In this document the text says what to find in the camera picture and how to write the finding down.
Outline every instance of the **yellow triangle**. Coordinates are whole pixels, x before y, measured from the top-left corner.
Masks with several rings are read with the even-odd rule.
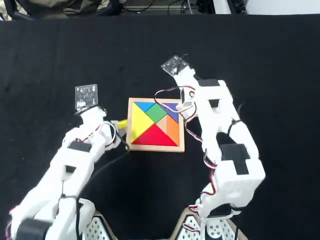
[[[135,103],[132,103],[131,143],[143,134],[154,121],[148,117]]]

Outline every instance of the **tangram puzzle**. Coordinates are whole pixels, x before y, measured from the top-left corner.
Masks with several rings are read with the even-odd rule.
[[[159,99],[176,110],[178,99]],[[153,98],[129,98],[126,142],[131,150],[184,152],[184,123],[179,113],[155,103]]]

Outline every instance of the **wire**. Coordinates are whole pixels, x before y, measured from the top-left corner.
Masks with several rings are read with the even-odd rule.
[[[207,161],[207,152],[208,152],[207,149],[205,149],[204,154],[203,154],[203,162],[208,168],[216,170],[218,165]]]
[[[193,104],[194,104],[194,112],[193,112],[193,114],[192,114],[189,118],[187,118],[187,119],[184,121],[184,128],[185,128],[186,132],[187,132],[188,134],[190,134],[195,140],[197,140],[197,141],[199,141],[199,142],[202,143],[202,142],[203,142],[202,138],[199,137],[199,136],[197,136],[193,131],[191,131],[191,130],[187,127],[187,123],[189,123],[192,119],[194,119],[194,118],[196,117],[196,114],[197,114],[197,105],[196,105],[195,102],[193,102]]]
[[[185,59],[186,57],[189,58],[189,54],[186,53],[186,54],[183,54],[182,57],[180,57],[179,62],[178,62],[178,66],[176,68],[176,75],[178,75],[180,73],[181,63],[182,63],[183,59]]]
[[[10,233],[9,233],[9,228],[11,226],[11,223],[12,223],[12,221],[9,221],[8,224],[5,227],[5,239],[6,240],[11,240],[11,236],[10,236]]]
[[[201,200],[201,195],[202,195],[202,194],[207,194],[207,195],[212,196],[212,195],[214,195],[214,194],[217,192],[216,187],[215,187],[215,184],[214,184],[214,180],[213,180],[213,178],[214,178],[214,172],[215,172],[215,170],[214,170],[214,169],[211,169],[211,171],[210,171],[210,183],[211,183],[211,187],[212,187],[212,192],[202,191],[202,192],[200,193],[200,197],[199,197],[200,204],[202,203],[202,200]]]
[[[88,140],[88,139],[90,138],[90,136],[91,136],[92,134],[94,134],[94,132],[97,131],[97,130],[100,128],[100,126],[101,126],[101,124],[99,124],[99,126],[98,126],[92,133],[90,133],[85,139],[83,139],[83,140],[78,139],[77,141],[80,142],[80,143],[82,143],[82,142],[84,142],[85,140]]]
[[[105,112],[105,115],[107,116],[107,110],[104,108],[104,107],[102,107],[102,106],[99,106],[104,112]],[[126,146],[126,150],[128,151],[128,152],[130,152],[130,146],[129,146],[129,144],[123,139],[123,137],[122,136],[120,136],[120,133],[118,132],[118,131],[116,131],[116,127],[113,125],[113,127],[114,127],[114,132],[115,132],[115,134],[118,136],[118,138],[121,140],[121,142],[123,142],[123,144]]]
[[[114,158],[113,160],[109,161],[107,164],[103,165],[102,167],[100,167],[92,176],[91,178],[88,180],[88,182],[84,185],[84,187],[82,188],[82,190],[79,193],[79,197],[81,196],[81,194],[84,192],[84,190],[86,189],[86,187],[89,185],[89,183],[91,183],[100,173],[103,172],[103,170],[107,169],[108,167],[110,167],[112,164],[118,162],[119,160],[123,159],[125,156],[127,156],[130,152],[130,148],[127,149],[127,151]]]
[[[241,108],[243,107],[243,105],[244,105],[245,103],[246,103],[246,102],[245,102],[245,101],[243,101],[243,102],[238,106],[238,108],[237,108],[237,110],[236,110],[236,113],[238,114],[239,118],[240,118],[240,111],[241,111]]]
[[[142,9],[138,9],[138,10],[131,10],[131,9],[128,9],[127,6],[125,4],[123,4],[123,7],[126,11],[128,12],[132,12],[132,13],[141,13],[147,9],[149,9],[154,3],[155,3],[156,0],[152,0],[152,2],[145,8],[142,8]]]
[[[116,133],[117,133],[118,131],[116,130],[116,127],[115,127],[111,122],[105,121],[104,123],[101,124],[101,127],[102,127],[104,124],[110,125],[110,127],[112,127],[112,128],[113,128],[113,131],[114,131],[113,137],[112,137],[111,141],[110,141],[108,144],[105,145],[105,147],[108,147],[108,146],[110,146],[111,144],[114,143],[115,138],[116,138],[116,135],[117,135]]]
[[[58,200],[58,209],[57,209],[57,213],[59,213],[59,203],[61,199],[74,199],[75,200],[75,235],[76,235],[76,240],[81,240],[80,238],[80,231],[79,231],[79,222],[80,222],[80,205],[79,205],[79,197],[76,196],[66,196],[64,194],[64,182],[62,181],[62,190],[61,190],[61,196]]]
[[[182,3],[181,3],[181,7],[180,7],[180,13],[181,13],[181,14],[185,13],[185,9],[184,9],[185,6],[184,6],[184,4],[186,3],[186,1],[187,1],[187,0],[183,0]]]
[[[177,2],[180,2],[180,1],[182,1],[182,0],[175,0],[175,1],[173,1],[173,2],[171,2],[171,3],[169,3],[169,5],[168,5],[168,14],[170,14],[170,6],[172,5],[172,4],[176,4]]]
[[[192,232],[192,233],[198,232],[198,233],[200,233],[200,229],[195,228],[195,227],[193,227],[193,226],[190,226],[190,225],[188,225],[188,224],[186,224],[186,223],[182,223],[182,227],[183,227],[185,230],[189,231],[189,232]]]
[[[237,238],[238,238],[238,232],[239,232],[239,227],[236,226],[236,228],[235,228],[235,233],[234,233],[234,240],[237,240]]]
[[[187,2],[188,2],[189,9],[190,9],[190,13],[191,13],[191,14],[194,14],[194,13],[192,12],[192,9],[191,9],[190,0],[187,0]]]
[[[173,90],[175,90],[175,89],[180,89],[180,88],[189,88],[189,89],[192,89],[192,90],[195,91],[195,88],[194,88],[194,87],[188,86],[188,85],[184,85],[184,86],[174,86],[174,87],[171,87],[171,88],[162,89],[162,90],[157,91],[157,92],[154,94],[154,97],[153,97],[153,98],[154,98],[154,101],[155,101],[158,105],[160,105],[160,106],[162,106],[162,107],[164,107],[164,108],[166,108],[166,109],[169,109],[171,112],[177,113],[177,114],[178,114],[178,113],[181,113],[181,112],[183,112],[183,111],[186,111],[186,110],[188,110],[188,109],[190,109],[190,108],[192,108],[193,106],[191,105],[191,106],[188,107],[187,109],[183,109],[183,110],[176,111],[176,110],[173,110],[171,107],[169,107],[169,106],[167,106],[167,105],[159,102],[159,101],[157,100],[157,98],[156,98],[157,94],[159,94],[159,93],[162,93],[162,92],[171,92],[171,91],[173,91]]]

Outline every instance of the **blue triangle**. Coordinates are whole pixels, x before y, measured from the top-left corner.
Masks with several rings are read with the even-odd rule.
[[[155,105],[154,102],[142,102],[142,101],[135,101],[135,104],[144,112],[148,111],[149,108],[151,108],[153,105]]]
[[[176,110],[176,106],[178,105],[178,103],[166,103],[166,102],[163,102],[164,105],[167,105],[169,108],[171,108],[172,110]],[[165,110],[165,112],[171,116],[177,123],[179,123],[179,113],[176,113],[176,112],[173,112],[173,111],[170,111],[169,109],[165,108],[165,107],[162,107],[163,110]]]

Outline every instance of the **white wall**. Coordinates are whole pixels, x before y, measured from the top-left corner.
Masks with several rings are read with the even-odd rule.
[[[216,14],[230,14],[227,0],[213,0]],[[248,14],[320,14],[320,0],[248,0]]]

